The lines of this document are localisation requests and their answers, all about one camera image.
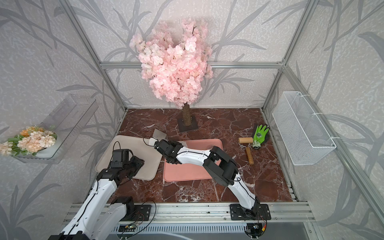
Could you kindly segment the wooden rolling pin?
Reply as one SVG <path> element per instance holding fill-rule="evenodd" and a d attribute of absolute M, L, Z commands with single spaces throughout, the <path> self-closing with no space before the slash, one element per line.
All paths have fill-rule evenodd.
<path fill-rule="evenodd" d="M 247 154 L 248 162 L 250 165 L 254 164 L 254 159 L 251 152 L 251 144 L 253 143 L 253 138 L 239 138 L 238 143 L 241 147 L 245 147 Z"/>

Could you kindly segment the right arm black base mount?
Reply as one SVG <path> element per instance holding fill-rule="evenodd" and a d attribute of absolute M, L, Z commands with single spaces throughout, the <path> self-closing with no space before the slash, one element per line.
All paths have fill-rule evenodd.
<path fill-rule="evenodd" d="M 251 210 L 243 208 L 240 204 L 230 204 L 231 220 L 265 220 L 272 219 L 269 206 L 267 204 L 255 203 Z"/>

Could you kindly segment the metal spatula black handle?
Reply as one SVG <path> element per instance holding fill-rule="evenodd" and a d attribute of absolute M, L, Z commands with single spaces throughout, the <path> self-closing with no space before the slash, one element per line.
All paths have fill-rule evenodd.
<path fill-rule="evenodd" d="M 158 130 L 158 129 L 155 129 L 154 130 L 154 133 L 153 133 L 153 136 L 152 136 L 156 141 L 161 141 L 161 140 L 165 140 L 165 141 L 168 141 L 168 136 L 166 133 L 163 133 L 162 131 Z"/>

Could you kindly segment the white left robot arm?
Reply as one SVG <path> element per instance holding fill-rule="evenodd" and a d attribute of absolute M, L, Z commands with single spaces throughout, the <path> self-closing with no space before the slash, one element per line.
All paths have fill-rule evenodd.
<path fill-rule="evenodd" d="M 124 178 L 129 181 L 136 176 L 145 161 L 129 149 L 114 150 L 106 169 L 96 178 L 87 199 L 68 225 L 50 240 L 105 240 L 124 217 L 135 217 L 132 197 L 120 197 L 111 202 L 108 211 L 102 211 Z"/>

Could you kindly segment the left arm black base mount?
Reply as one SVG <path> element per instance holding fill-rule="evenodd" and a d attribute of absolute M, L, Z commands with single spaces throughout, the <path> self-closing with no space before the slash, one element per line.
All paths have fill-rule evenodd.
<path fill-rule="evenodd" d="M 151 205 L 135 205 L 133 197 L 118 197 L 111 204 L 124 204 L 127 207 L 126 215 L 121 221 L 148 221 L 151 213 Z"/>

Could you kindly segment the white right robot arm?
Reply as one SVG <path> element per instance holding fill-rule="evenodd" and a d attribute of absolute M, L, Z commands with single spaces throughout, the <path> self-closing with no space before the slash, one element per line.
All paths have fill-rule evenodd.
<path fill-rule="evenodd" d="M 237 163 L 222 149 L 213 146 L 210 150 L 195 150 L 177 141 L 150 140 L 169 164 L 192 164 L 202 166 L 221 186 L 228 187 L 236 196 L 240 206 L 254 215 L 261 209 L 258 198 L 247 188 Z"/>

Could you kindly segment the pink silicone mat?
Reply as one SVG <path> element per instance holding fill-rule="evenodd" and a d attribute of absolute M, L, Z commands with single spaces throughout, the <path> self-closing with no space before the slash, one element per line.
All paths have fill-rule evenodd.
<path fill-rule="evenodd" d="M 213 146 L 223 149 L 222 141 L 219 139 L 188 140 L 181 141 L 182 145 L 195 150 L 210 150 Z M 163 178 L 165 182 L 182 182 L 194 180 L 212 179 L 210 174 L 202 166 L 192 164 L 169 164 L 165 161 Z"/>

